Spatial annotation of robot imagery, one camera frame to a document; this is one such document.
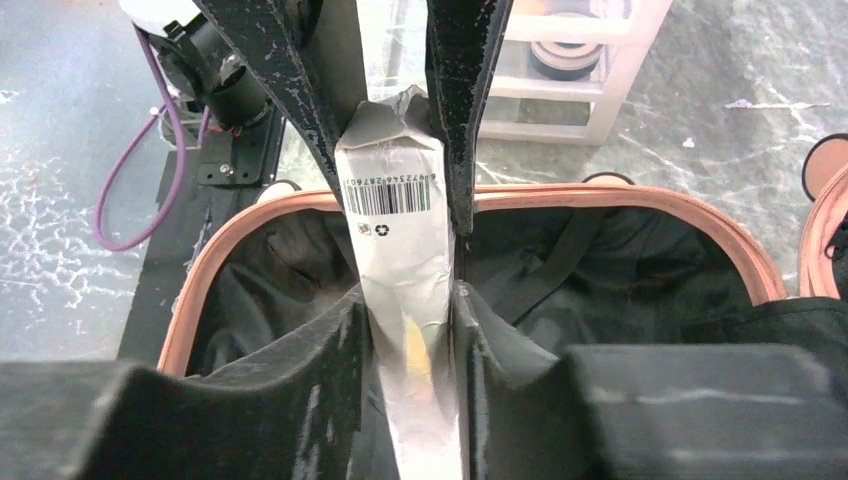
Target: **gray floor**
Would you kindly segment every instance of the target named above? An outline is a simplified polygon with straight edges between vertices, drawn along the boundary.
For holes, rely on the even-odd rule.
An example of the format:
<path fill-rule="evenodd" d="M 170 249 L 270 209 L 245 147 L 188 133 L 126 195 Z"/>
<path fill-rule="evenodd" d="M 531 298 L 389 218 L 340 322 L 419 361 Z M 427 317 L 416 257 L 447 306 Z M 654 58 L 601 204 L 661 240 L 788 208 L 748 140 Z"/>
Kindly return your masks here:
<path fill-rule="evenodd" d="M 372 97 L 419 82 L 423 0 L 362 4 Z M 800 165 L 848 129 L 846 18 L 843 0 L 676 0 L 604 146 L 481 141 L 478 181 L 615 170 L 690 193 L 760 239 L 794 292 L 810 208 Z M 158 94 L 114 0 L 0 1 L 0 65 L 0 360 L 113 358 L 144 249 L 110 254 L 89 222 Z M 728 108 L 740 100 L 775 108 Z M 322 186 L 297 138 L 286 143 L 281 174 Z M 151 135 L 120 177 L 111 231 L 152 218 L 165 151 Z"/>

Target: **marbled floor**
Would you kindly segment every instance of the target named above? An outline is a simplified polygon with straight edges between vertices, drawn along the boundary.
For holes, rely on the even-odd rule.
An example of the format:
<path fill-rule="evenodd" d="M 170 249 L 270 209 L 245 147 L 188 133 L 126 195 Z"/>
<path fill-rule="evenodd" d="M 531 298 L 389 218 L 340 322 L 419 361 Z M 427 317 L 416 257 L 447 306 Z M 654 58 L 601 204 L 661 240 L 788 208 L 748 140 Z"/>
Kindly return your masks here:
<path fill-rule="evenodd" d="M 361 3 L 372 98 L 421 82 L 424 2 Z M 846 19 L 844 0 L 676 0 L 602 147 L 482 140 L 478 182 L 614 170 L 689 193 L 750 230 L 794 292 L 810 209 L 801 163 L 848 130 Z M 113 358 L 144 248 L 110 254 L 88 222 L 157 92 L 110 0 L 0 3 L 0 66 L 0 360 Z M 729 108 L 740 100 L 771 108 Z M 281 176 L 322 186 L 289 133 Z M 110 230 L 152 218 L 165 150 L 156 135 L 142 145 L 110 200 Z"/>

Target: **purple cable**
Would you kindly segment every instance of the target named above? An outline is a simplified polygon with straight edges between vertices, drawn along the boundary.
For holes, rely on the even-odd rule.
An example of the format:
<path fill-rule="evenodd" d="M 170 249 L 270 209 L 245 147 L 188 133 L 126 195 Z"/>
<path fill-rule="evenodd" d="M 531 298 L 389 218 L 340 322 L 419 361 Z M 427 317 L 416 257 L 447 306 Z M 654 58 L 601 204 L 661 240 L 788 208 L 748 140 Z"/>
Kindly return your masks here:
<path fill-rule="evenodd" d="M 168 87 L 165 84 L 165 78 L 162 75 L 162 71 L 159 69 L 159 64 L 156 63 L 156 58 L 153 56 L 153 47 L 147 41 L 147 38 L 143 31 L 141 31 L 138 27 L 135 27 L 136 36 L 138 36 L 138 41 L 141 43 L 142 50 L 144 51 L 144 57 L 147 59 L 147 63 L 150 65 L 150 70 L 153 73 L 153 79 L 156 81 L 156 86 L 159 87 L 159 92 L 162 94 L 162 98 L 165 100 L 165 103 L 162 107 L 159 108 L 159 113 L 164 109 L 168 112 L 168 116 L 171 118 L 171 124 L 174 126 L 174 138 L 177 144 L 177 165 L 174 170 L 174 179 L 171 182 L 171 188 L 168 190 L 168 195 L 165 197 L 165 201 L 162 203 L 162 208 L 159 209 L 159 212 L 156 214 L 156 217 L 150 222 L 150 225 L 147 226 L 141 233 L 138 234 L 135 238 L 124 242 L 117 243 L 106 238 L 106 235 L 103 234 L 103 210 L 106 205 L 106 197 L 109 195 L 109 190 L 112 188 L 112 184 L 115 182 L 115 178 L 117 178 L 118 173 L 120 173 L 124 164 L 132 154 L 133 150 L 138 146 L 141 139 L 150 131 L 150 128 L 156 123 L 156 119 L 159 118 L 159 114 L 151 115 L 147 120 L 147 123 L 144 124 L 142 129 L 138 132 L 138 134 L 133 138 L 130 145 L 121 154 L 118 161 L 115 162 L 115 166 L 112 167 L 112 170 L 109 172 L 109 175 L 106 177 L 106 182 L 103 184 L 103 188 L 100 190 L 100 194 L 97 197 L 97 204 L 94 207 L 94 225 L 92 229 L 94 230 L 94 238 L 97 240 L 103 248 L 107 250 L 111 250 L 113 252 L 123 252 L 129 250 L 148 238 L 162 225 L 162 222 L 165 220 L 165 217 L 168 216 L 168 213 L 173 208 L 174 203 L 177 200 L 177 196 L 180 193 L 180 187 L 182 185 L 183 176 L 185 175 L 185 158 L 186 158 L 186 145 L 185 145 L 185 136 L 183 134 L 183 129 L 181 128 L 180 118 L 177 114 L 177 106 L 174 104 L 174 99 L 171 98 L 170 92 L 168 92 Z M 201 129 L 198 133 L 197 144 L 198 146 L 203 141 L 203 134 L 206 132 L 206 128 L 209 123 L 209 108 L 207 107 L 203 112 L 203 120 L 201 121 Z"/>

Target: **purple wire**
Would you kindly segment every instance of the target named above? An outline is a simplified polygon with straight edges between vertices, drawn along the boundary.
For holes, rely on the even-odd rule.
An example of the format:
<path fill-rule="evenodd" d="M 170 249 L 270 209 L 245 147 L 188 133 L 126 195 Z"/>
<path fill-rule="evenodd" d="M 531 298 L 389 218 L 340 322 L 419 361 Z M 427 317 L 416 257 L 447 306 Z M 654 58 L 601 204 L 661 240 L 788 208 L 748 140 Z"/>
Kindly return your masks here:
<path fill-rule="evenodd" d="M 156 58 L 153 56 L 153 47 L 148 42 L 144 32 L 140 30 L 138 27 L 135 27 L 136 36 L 138 36 L 138 41 L 141 43 L 142 50 L 144 51 L 144 57 L 147 59 L 148 65 L 150 65 L 150 69 L 153 73 L 153 79 L 156 81 L 156 86 L 159 87 L 159 92 L 162 94 L 162 98 L 165 103 L 162 107 L 159 108 L 159 112 L 161 113 L 164 109 L 168 112 L 168 116 L 171 118 L 171 123 L 174 126 L 174 138 L 176 140 L 177 147 L 177 165 L 174 170 L 174 179 L 171 182 L 171 188 L 168 190 L 168 195 L 165 197 L 165 201 L 162 203 L 162 208 L 159 209 L 159 212 L 156 214 L 156 217 L 150 222 L 150 225 L 147 226 L 141 233 L 139 233 L 135 238 L 123 242 L 113 242 L 106 238 L 106 235 L 103 234 L 103 210 L 106 205 L 106 197 L 109 195 L 109 190 L 112 188 L 112 184 L 115 182 L 115 179 L 123 168 L 124 164 L 132 154 L 133 150 L 138 146 L 141 139 L 150 131 L 150 128 L 156 123 L 156 119 L 159 115 L 151 115 L 147 120 L 147 123 L 144 124 L 142 129 L 136 134 L 135 138 L 133 138 L 130 145 L 121 154 L 118 161 L 115 162 L 115 165 L 112 167 L 112 170 L 109 172 L 109 175 L 106 177 L 106 182 L 103 184 L 103 188 L 100 190 L 100 194 L 97 197 L 97 204 L 94 207 L 94 238 L 97 240 L 103 248 L 107 250 L 111 250 L 113 252 L 123 252 L 129 250 L 148 238 L 162 225 L 162 222 L 165 220 L 165 217 L 168 216 L 168 213 L 173 208 L 174 203 L 177 200 L 177 196 L 180 193 L 180 189 L 182 186 L 183 176 L 185 175 L 185 167 L 186 167 L 186 145 L 185 145 L 185 136 L 183 134 L 183 129 L 181 127 L 180 118 L 177 114 L 177 106 L 174 104 L 174 99 L 171 97 L 170 92 L 168 92 L 168 87 L 165 84 L 165 78 L 162 75 L 162 71 L 159 69 L 159 64 L 156 63 Z M 209 109 L 206 108 L 203 112 L 203 121 L 206 125 L 209 122 Z M 198 145 L 203 141 L 203 134 L 206 132 L 206 126 L 202 126 L 201 130 L 198 134 Z"/>

